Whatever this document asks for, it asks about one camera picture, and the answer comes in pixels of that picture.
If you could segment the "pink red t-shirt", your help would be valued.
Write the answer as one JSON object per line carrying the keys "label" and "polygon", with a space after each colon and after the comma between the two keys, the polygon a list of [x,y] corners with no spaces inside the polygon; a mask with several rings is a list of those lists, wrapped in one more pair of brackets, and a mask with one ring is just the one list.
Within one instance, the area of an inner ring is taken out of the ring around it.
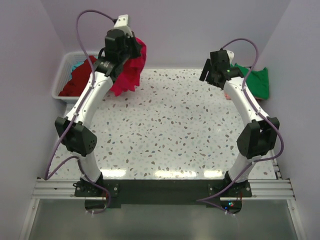
{"label": "pink red t-shirt", "polygon": [[134,92],[136,87],[140,86],[141,73],[147,60],[147,46],[141,39],[136,38],[136,40],[141,46],[141,56],[129,59],[124,64],[122,73],[110,88],[110,91],[113,92],[116,97],[128,91]]}

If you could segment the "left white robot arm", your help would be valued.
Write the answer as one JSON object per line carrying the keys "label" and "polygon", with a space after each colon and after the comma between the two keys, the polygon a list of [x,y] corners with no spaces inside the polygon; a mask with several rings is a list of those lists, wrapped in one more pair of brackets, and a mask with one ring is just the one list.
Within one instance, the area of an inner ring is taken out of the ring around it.
{"label": "left white robot arm", "polygon": [[110,197],[97,166],[94,149],[97,136],[91,131],[92,119],[108,91],[116,96],[135,91],[146,62],[146,45],[129,27],[114,27],[105,37],[105,47],[91,64],[88,82],[73,109],[55,120],[59,143],[76,159],[81,177],[73,184],[77,197]]}

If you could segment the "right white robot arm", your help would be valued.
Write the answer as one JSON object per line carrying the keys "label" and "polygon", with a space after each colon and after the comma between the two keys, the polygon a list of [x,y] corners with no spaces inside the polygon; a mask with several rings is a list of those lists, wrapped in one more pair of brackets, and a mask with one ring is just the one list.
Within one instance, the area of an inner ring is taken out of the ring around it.
{"label": "right white robot arm", "polygon": [[245,83],[245,76],[236,66],[231,66],[234,53],[220,49],[212,51],[200,75],[200,81],[225,91],[235,105],[244,125],[237,138],[238,156],[225,173],[223,187],[213,197],[224,193],[233,197],[240,183],[248,180],[256,163],[268,160],[266,155],[275,147],[280,122],[270,117],[258,104]]}

